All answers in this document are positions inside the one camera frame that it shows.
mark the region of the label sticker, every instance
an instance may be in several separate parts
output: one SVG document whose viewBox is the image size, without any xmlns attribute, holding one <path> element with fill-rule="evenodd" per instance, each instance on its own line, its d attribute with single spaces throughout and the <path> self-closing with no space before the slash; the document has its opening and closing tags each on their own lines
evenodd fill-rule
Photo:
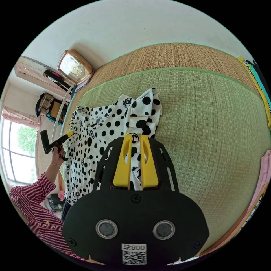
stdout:
<svg viewBox="0 0 271 271">
<path fill-rule="evenodd" d="M 146 244 L 121 244 L 122 263 L 124 265 L 146 265 Z"/>
</svg>

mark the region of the red striped shirt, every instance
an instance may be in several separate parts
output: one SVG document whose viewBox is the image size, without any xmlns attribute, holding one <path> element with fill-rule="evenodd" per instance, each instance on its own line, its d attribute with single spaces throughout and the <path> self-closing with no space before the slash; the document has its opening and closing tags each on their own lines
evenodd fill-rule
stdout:
<svg viewBox="0 0 271 271">
<path fill-rule="evenodd" d="M 63 238 L 63 221 L 40 205 L 55 188 L 43 173 L 34 184 L 13 187 L 9 197 L 28 219 L 28 227 L 40 240 L 62 253 L 85 261 L 72 252 Z"/>
</svg>

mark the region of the pink curtain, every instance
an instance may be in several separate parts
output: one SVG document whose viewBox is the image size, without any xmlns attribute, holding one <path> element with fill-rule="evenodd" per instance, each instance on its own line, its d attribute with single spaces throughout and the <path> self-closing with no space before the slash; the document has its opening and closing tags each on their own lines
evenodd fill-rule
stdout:
<svg viewBox="0 0 271 271">
<path fill-rule="evenodd" d="M 37 131 L 40 129 L 40 118 L 37 118 L 34 115 L 13 110 L 5 106 L 2 112 L 2 116 L 6 120 L 23 124 L 25 126 L 34 128 Z"/>
</svg>

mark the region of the pink object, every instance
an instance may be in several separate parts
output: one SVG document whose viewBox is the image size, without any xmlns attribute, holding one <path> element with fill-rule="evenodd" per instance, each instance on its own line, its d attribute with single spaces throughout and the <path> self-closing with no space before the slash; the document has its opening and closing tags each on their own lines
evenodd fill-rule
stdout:
<svg viewBox="0 0 271 271">
<path fill-rule="evenodd" d="M 58 193 L 58 197 L 60 198 L 61 201 L 63 201 L 63 200 L 65 199 L 64 193 L 65 193 L 64 190 L 61 190 L 61 191 Z"/>
<path fill-rule="evenodd" d="M 36 129 L 37 131 L 40 129 L 40 120 L 34 115 L 13 110 L 5 106 L 3 109 L 2 116 L 6 120 L 23 124 L 25 126 Z"/>
<path fill-rule="evenodd" d="M 264 185 L 268 184 L 271 179 L 271 150 L 268 150 L 265 155 L 261 158 L 261 169 L 258 184 L 248 207 L 248 212 L 251 212 L 252 206 L 255 204 L 259 193 Z"/>
</svg>

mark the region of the woven mat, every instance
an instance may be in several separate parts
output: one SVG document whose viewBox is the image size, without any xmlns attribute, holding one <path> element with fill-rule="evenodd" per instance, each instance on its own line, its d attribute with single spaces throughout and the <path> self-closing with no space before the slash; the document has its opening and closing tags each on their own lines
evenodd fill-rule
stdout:
<svg viewBox="0 0 271 271">
<path fill-rule="evenodd" d="M 264 104 L 226 76 L 168 68 L 104 83 L 78 105 L 110 105 L 121 94 L 136 98 L 151 87 L 160 90 L 163 106 L 156 139 L 172 158 L 181 193 L 202 208 L 208 223 L 203 251 L 232 227 L 252 198 L 260 158 L 271 148 Z"/>
<path fill-rule="evenodd" d="M 70 105 L 71 110 L 66 118 L 71 119 L 71 113 L 79 100 L 91 88 L 139 71 L 169 67 L 189 67 L 215 71 L 245 84 L 260 97 L 248 72 L 235 57 L 207 46 L 190 43 L 165 43 L 140 48 L 97 69 L 89 84 L 75 95 Z M 63 132 L 68 130 L 69 124 L 65 123 Z"/>
</svg>

